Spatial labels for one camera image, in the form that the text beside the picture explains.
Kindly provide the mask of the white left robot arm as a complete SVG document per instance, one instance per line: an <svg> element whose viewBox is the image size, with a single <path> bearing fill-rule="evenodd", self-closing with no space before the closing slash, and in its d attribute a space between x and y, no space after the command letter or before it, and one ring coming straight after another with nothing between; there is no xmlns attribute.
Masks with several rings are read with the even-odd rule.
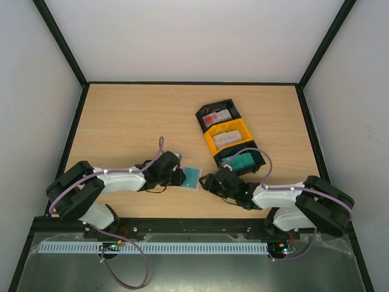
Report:
<svg viewBox="0 0 389 292"><path fill-rule="evenodd" d="M49 213L59 216L63 223L81 221L101 230L107 229L118 216L108 205L96 202L100 195L181 186L186 175L180 162L180 157L170 151L125 169L103 169L80 161L47 187Z"/></svg>

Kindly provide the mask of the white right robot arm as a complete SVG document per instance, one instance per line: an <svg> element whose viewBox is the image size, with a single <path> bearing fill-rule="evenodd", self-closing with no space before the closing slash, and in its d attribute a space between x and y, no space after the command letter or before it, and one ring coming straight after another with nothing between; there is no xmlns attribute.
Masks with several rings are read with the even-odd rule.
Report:
<svg viewBox="0 0 389 292"><path fill-rule="evenodd" d="M202 188L223 199L231 199L245 210L275 208L265 223L266 234L278 238L294 229L316 228L341 237L353 216L354 200L317 176L290 185L244 182L228 168L199 179Z"/></svg>

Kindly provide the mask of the teal card stack in bin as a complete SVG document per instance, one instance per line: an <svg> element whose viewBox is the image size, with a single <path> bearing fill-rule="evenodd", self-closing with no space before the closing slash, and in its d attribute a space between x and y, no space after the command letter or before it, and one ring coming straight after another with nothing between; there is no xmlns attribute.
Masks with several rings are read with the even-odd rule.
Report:
<svg viewBox="0 0 389 292"><path fill-rule="evenodd" d="M255 161L250 153L239 154L233 159L231 156L222 158L221 161L228 163L234 172L249 171L255 166Z"/></svg>

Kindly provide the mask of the black bin with teal cards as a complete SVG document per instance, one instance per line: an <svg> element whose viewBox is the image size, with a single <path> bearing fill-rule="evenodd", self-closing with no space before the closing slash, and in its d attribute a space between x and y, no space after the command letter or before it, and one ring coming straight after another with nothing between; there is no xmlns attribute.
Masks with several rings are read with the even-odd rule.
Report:
<svg viewBox="0 0 389 292"><path fill-rule="evenodd" d="M227 162L232 171L238 175L255 173L266 162L260 152L247 148L257 148L254 140L229 146L215 154L213 159L219 169L223 168L222 164Z"/></svg>

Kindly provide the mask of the pink patterned white card stack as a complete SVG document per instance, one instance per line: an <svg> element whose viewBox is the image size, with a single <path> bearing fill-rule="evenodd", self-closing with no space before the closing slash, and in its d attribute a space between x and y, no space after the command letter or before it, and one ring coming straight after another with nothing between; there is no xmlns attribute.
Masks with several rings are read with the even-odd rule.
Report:
<svg viewBox="0 0 389 292"><path fill-rule="evenodd" d="M217 134L212 137L212 141L217 150L230 144L240 142L242 139L242 135L238 130Z"/></svg>

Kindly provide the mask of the red patterned white card stack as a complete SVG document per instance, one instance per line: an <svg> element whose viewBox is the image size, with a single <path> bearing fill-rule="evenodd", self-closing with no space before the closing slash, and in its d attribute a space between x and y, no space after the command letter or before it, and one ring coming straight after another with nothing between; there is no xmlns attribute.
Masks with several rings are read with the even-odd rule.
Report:
<svg viewBox="0 0 389 292"><path fill-rule="evenodd" d="M227 109L210 113L203 117L203 121L206 127L210 127L216 123L225 122L228 120L232 120L232 116L230 114L230 111Z"/></svg>

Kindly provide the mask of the black bin with red cards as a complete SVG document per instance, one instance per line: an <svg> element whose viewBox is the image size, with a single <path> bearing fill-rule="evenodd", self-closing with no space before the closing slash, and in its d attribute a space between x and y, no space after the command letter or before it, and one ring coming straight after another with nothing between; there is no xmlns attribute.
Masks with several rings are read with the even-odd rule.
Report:
<svg viewBox="0 0 389 292"><path fill-rule="evenodd" d="M206 104L196 112L195 116L203 133L213 125L241 118L232 99Z"/></svg>

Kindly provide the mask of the yellow middle bin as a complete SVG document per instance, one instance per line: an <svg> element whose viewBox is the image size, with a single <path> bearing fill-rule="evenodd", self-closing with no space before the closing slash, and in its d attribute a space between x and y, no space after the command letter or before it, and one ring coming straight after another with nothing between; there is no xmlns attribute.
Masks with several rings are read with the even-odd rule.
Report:
<svg viewBox="0 0 389 292"><path fill-rule="evenodd" d="M242 118L212 125L205 133L205 140L212 156L232 146L250 142L253 137Z"/></svg>

